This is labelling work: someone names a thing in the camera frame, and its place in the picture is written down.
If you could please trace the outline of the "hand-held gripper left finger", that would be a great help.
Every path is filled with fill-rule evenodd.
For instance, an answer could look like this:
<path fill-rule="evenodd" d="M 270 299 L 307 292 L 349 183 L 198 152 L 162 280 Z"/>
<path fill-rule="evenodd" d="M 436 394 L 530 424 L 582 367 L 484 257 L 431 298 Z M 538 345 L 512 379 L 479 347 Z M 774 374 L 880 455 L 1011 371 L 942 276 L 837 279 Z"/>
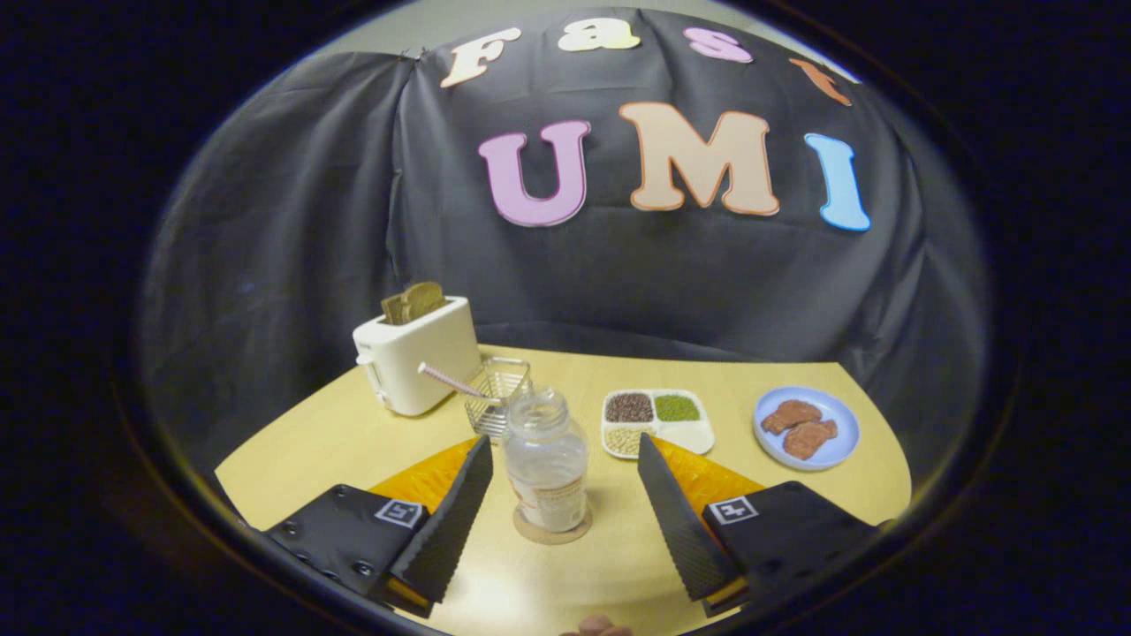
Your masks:
<path fill-rule="evenodd" d="M 474 437 L 371 488 L 327 488 L 265 535 L 340 587 L 429 618 L 447 594 L 493 472 L 491 442 Z"/>

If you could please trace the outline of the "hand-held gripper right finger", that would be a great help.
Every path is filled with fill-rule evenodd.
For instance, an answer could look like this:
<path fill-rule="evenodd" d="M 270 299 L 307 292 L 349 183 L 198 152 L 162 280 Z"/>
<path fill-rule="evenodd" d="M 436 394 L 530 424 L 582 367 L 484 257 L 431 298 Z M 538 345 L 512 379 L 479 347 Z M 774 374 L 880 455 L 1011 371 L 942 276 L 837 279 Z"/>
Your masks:
<path fill-rule="evenodd" d="M 765 487 L 646 432 L 638 474 L 687 596 L 710 616 L 788 604 L 879 533 L 798 481 Z"/>

